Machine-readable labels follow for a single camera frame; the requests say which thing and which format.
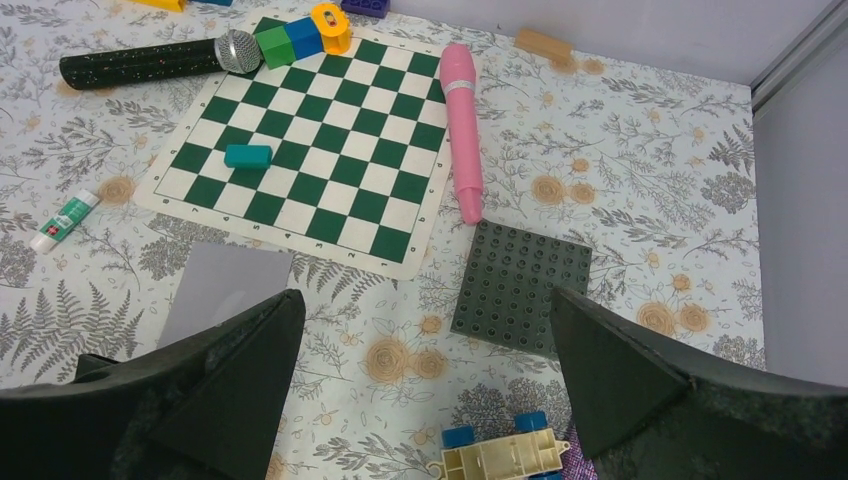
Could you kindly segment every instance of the black sparkly microphone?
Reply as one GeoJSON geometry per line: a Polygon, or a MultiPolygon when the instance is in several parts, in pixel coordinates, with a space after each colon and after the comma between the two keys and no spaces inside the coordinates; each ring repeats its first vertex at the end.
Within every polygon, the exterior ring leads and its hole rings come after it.
{"type": "Polygon", "coordinates": [[[256,38],[230,30],[215,39],[63,57],[59,71],[71,88],[96,90],[224,71],[247,73],[261,63],[256,38]]]}

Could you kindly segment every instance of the blue wheel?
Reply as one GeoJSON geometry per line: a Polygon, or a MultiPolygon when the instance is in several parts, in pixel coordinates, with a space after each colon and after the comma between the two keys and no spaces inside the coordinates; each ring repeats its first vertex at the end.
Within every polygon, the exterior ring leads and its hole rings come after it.
{"type": "Polygon", "coordinates": [[[515,416],[515,431],[519,433],[535,432],[548,428],[545,412],[520,413],[515,416]]]}
{"type": "Polygon", "coordinates": [[[442,430],[442,445],[444,448],[467,447],[474,443],[474,429],[471,425],[442,430]]]}

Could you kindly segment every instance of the chessboard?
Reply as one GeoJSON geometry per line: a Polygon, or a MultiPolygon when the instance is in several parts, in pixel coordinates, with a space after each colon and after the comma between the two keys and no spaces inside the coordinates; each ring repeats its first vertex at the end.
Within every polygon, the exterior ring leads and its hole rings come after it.
{"type": "MultiPolygon", "coordinates": [[[[264,10],[243,29],[299,18],[264,10]]],[[[450,171],[443,47],[352,30],[343,55],[211,76],[136,203],[390,278],[414,277],[450,171]],[[271,167],[227,168],[230,144],[271,146],[271,167]]]]}

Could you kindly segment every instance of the microphone mesh grille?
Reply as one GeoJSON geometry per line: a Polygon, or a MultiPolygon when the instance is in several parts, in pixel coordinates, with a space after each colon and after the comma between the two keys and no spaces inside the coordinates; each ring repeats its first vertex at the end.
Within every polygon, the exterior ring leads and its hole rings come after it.
{"type": "Polygon", "coordinates": [[[248,73],[259,68],[262,51],[256,38],[241,30],[230,30],[215,40],[221,67],[233,73],[248,73]]]}

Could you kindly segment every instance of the glue stick label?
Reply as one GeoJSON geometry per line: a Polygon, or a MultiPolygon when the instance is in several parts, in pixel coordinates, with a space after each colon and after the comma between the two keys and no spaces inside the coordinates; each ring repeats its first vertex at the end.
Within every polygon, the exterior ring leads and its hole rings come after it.
{"type": "Polygon", "coordinates": [[[60,242],[90,211],[91,207],[87,203],[74,197],[39,232],[60,242]]]}

